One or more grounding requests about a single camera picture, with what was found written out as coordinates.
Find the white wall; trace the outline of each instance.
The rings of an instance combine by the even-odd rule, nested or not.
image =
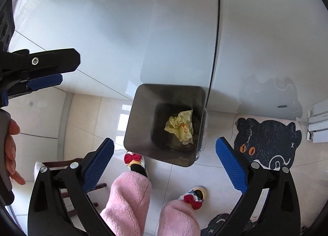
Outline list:
[[[65,91],[132,99],[142,83],[209,87],[218,0],[22,2],[19,33],[43,49],[81,54],[85,75],[69,74]]]
[[[221,0],[220,13],[208,109],[295,119],[328,97],[321,0]]]

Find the red bow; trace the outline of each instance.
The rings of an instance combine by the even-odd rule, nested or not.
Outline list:
[[[139,154],[125,154],[125,156],[124,156],[124,162],[126,164],[129,164],[132,160],[134,160],[134,161],[140,161],[141,158],[142,158],[142,156],[139,155]]]
[[[189,203],[192,206],[193,210],[197,210],[202,206],[202,202],[195,201],[194,197],[192,194],[187,194],[183,197],[183,201],[185,203]]]

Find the metal screw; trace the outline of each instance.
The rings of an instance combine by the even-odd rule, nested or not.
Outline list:
[[[288,167],[283,167],[282,170],[283,170],[283,172],[285,172],[285,173],[288,173],[288,172],[289,172]]]
[[[252,167],[252,168],[255,168],[255,169],[258,169],[258,168],[260,168],[260,164],[257,163],[257,162],[252,162],[252,163],[251,163],[251,167]]]
[[[39,63],[39,58],[34,57],[34,58],[32,59],[32,65],[37,65],[38,63]]]
[[[70,168],[77,168],[79,166],[78,162],[73,162],[72,164],[70,164]]]
[[[47,170],[48,170],[47,167],[41,167],[41,168],[40,168],[41,173],[45,173]]]

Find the black sock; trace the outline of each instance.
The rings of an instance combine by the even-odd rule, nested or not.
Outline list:
[[[199,199],[201,200],[203,199],[203,193],[201,192],[201,190],[195,190],[194,192]]]
[[[134,172],[137,172],[141,175],[144,175],[146,178],[148,177],[147,173],[146,173],[146,170],[142,167],[142,165],[132,164],[131,165],[131,171],[134,171]]]

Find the yellow paper tissue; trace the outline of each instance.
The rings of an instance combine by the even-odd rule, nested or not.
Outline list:
[[[164,130],[177,136],[183,145],[192,143],[194,129],[191,116],[192,110],[180,112],[177,117],[171,116],[166,122]]]

